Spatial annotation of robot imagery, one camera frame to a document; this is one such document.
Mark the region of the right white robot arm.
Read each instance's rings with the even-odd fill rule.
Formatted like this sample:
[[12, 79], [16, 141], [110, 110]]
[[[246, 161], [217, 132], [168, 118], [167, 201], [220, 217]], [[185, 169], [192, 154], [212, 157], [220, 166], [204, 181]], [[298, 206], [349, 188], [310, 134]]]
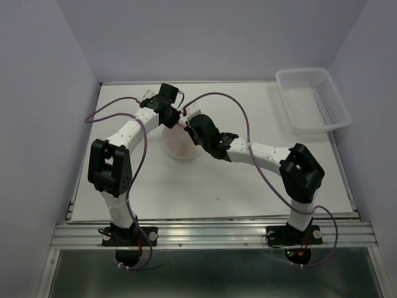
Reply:
[[291, 202], [287, 202], [267, 178], [264, 180], [290, 208], [282, 235], [292, 242], [300, 242], [308, 236], [314, 199], [325, 171], [305, 145], [297, 143], [286, 148], [251, 143], [234, 133], [220, 132], [205, 114], [188, 117], [185, 131], [195, 145], [201, 146], [215, 159], [253, 165], [261, 176], [263, 169], [279, 175]]

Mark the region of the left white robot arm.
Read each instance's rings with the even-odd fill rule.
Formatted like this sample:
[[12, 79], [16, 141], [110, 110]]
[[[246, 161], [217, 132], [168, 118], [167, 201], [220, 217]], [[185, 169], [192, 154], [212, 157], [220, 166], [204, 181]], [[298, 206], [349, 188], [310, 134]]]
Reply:
[[114, 116], [131, 119], [105, 140], [93, 141], [89, 153], [88, 181], [105, 200], [110, 214], [110, 227], [104, 232], [126, 245], [137, 240], [137, 217], [131, 211], [128, 194], [143, 166], [148, 151], [148, 134], [163, 125], [176, 126], [181, 111], [172, 105], [181, 92], [163, 83], [157, 94], [146, 95], [135, 114], [118, 112]]

